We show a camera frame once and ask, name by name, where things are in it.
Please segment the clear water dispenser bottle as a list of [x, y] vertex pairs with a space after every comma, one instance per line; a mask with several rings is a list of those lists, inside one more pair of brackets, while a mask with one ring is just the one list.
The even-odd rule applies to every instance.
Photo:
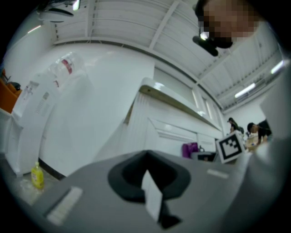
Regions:
[[82, 70], [83, 67], [83, 58], [75, 52], [70, 52], [52, 63], [48, 67], [47, 71], [53, 78], [57, 87], [60, 88], [69, 79], [71, 79], [77, 71]]

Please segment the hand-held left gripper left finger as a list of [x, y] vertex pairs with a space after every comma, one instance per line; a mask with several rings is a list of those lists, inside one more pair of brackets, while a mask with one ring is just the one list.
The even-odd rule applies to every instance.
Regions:
[[160, 233], [141, 189], [159, 156], [144, 150], [81, 167], [33, 204], [38, 222], [48, 233]]

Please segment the white vanity cabinet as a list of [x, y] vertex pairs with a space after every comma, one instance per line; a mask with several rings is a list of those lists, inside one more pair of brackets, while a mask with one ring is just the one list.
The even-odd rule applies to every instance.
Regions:
[[150, 78], [144, 78], [125, 117], [97, 153], [94, 161], [146, 150], [148, 119], [158, 120], [221, 139], [221, 127], [190, 101]]

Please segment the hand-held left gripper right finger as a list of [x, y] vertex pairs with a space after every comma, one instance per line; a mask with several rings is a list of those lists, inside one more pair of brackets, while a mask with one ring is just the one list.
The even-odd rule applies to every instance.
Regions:
[[146, 207], [154, 222], [146, 233], [211, 232], [218, 208], [218, 192], [231, 168], [212, 162], [146, 152], [150, 189]]

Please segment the purple cloth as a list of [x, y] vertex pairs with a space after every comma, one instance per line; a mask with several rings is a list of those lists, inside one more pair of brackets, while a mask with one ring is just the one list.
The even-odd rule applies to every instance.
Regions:
[[199, 152], [197, 142], [184, 143], [182, 145], [182, 156], [184, 158], [191, 158], [191, 154], [194, 152]]

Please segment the orange chair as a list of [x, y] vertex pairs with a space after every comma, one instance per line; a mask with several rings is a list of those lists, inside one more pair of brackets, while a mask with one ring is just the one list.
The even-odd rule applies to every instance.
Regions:
[[5, 84], [0, 79], [0, 108], [11, 113], [22, 90], [16, 90], [12, 84]]

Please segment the yellow plastic bottle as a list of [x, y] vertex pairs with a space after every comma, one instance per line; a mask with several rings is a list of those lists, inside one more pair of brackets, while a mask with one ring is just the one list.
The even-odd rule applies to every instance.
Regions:
[[35, 166], [31, 169], [31, 180], [33, 185], [38, 189], [44, 187], [44, 174], [40, 168], [39, 162], [35, 163]]

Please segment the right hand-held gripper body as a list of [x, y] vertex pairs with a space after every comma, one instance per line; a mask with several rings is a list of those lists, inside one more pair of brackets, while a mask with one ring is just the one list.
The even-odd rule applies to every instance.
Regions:
[[215, 139], [216, 152], [204, 157], [205, 162], [234, 163], [240, 155], [245, 153], [245, 145], [241, 133], [232, 132], [224, 138]]

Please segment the white water dispenser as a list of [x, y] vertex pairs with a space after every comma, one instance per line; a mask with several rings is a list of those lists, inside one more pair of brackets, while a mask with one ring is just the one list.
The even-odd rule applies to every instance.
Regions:
[[84, 69], [65, 77], [47, 71], [35, 74], [11, 113], [5, 158], [16, 176], [30, 173], [38, 161], [42, 136], [49, 116], [60, 96], [81, 79], [87, 79]]

